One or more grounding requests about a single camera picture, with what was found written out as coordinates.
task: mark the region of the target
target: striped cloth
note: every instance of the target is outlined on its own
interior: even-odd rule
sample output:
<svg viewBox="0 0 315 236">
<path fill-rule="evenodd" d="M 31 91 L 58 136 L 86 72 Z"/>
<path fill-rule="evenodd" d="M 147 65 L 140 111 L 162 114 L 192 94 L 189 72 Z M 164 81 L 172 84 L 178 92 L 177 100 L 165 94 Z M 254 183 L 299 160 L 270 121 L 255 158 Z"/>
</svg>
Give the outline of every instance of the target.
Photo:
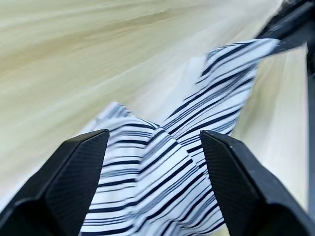
<svg viewBox="0 0 315 236">
<path fill-rule="evenodd" d="M 162 124 L 113 103 L 84 129 L 109 129 L 83 236 L 208 235 L 224 224 L 211 188 L 201 130 L 231 134 L 257 65 L 279 41 L 251 40 L 207 54 L 193 91 Z"/>
</svg>

